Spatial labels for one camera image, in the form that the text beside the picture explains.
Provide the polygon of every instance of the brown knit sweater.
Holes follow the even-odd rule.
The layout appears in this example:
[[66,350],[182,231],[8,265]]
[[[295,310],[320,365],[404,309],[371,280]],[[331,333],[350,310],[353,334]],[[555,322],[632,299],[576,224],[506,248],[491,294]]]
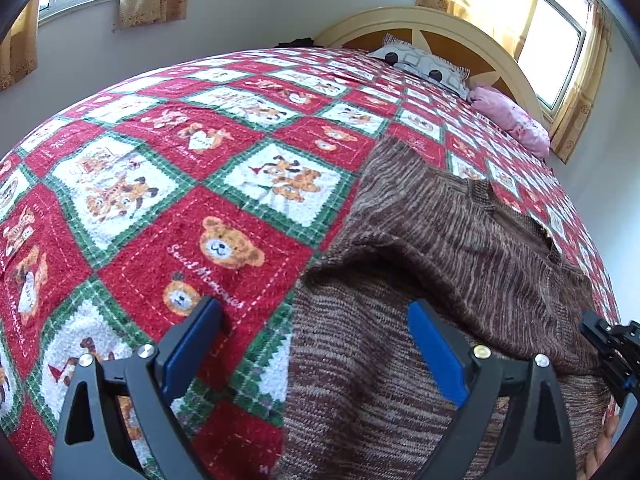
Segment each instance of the brown knit sweater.
[[[387,137],[340,235],[296,286],[285,450],[273,478],[408,480],[420,469],[454,407],[406,328],[417,298],[470,342],[551,358],[581,465],[609,398],[577,329],[593,309],[588,279],[487,181],[436,170]],[[488,463],[506,410],[497,405],[468,478]]]

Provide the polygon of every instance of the curved headboard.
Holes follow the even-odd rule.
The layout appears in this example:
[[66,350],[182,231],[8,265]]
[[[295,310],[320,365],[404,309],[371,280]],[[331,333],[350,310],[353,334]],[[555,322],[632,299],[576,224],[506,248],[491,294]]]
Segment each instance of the curved headboard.
[[470,80],[494,86],[542,122],[542,108],[522,70],[496,41],[465,20],[425,7],[380,7],[366,10],[329,27],[316,37],[327,47],[382,46],[386,33],[468,68]]

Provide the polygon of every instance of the blue gripper pad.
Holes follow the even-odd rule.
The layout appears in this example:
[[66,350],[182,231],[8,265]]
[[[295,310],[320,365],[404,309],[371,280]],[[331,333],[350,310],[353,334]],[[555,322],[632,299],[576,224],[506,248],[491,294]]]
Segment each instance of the blue gripper pad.
[[409,332],[443,397],[460,408],[468,397],[463,366],[419,303],[409,304]]
[[220,330],[221,321],[222,306],[216,300],[209,299],[190,329],[182,335],[174,352],[164,365],[162,396],[168,404],[187,392],[213,338]]

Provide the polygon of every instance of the window sill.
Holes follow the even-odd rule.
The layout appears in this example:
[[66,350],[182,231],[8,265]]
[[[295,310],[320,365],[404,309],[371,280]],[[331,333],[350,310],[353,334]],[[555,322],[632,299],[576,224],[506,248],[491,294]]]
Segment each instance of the window sill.
[[70,12],[75,12],[76,10],[83,9],[85,7],[89,7],[95,4],[101,4],[103,2],[109,2],[113,0],[84,0],[82,2],[78,2],[76,4],[63,7],[57,10],[44,9],[40,11],[40,17],[38,19],[38,26],[44,25],[45,23],[49,23],[51,20],[59,18],[60,16],[64,16],[65,14],[69,14]]

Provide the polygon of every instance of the white pillow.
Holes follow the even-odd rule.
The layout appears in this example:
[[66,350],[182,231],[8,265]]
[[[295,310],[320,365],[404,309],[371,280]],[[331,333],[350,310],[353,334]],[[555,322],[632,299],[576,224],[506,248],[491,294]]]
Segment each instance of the white pillow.
[[466,100],[469,92],[465,85],[465,79],[469,75],[468,69],[453,65],[453,63],[446,59],[429,54],[406,42],[400,43],[401,40],[393,36],[391,36],[391,38],[395,41],[367,55],[369,57],[375,57],[376,59],[382,59],[391,65],[398,64],[400,70],[407,66],[411,67],[414,70],[408,70],[408,72],[426,81],[438,82],[439,86],[443,86]]

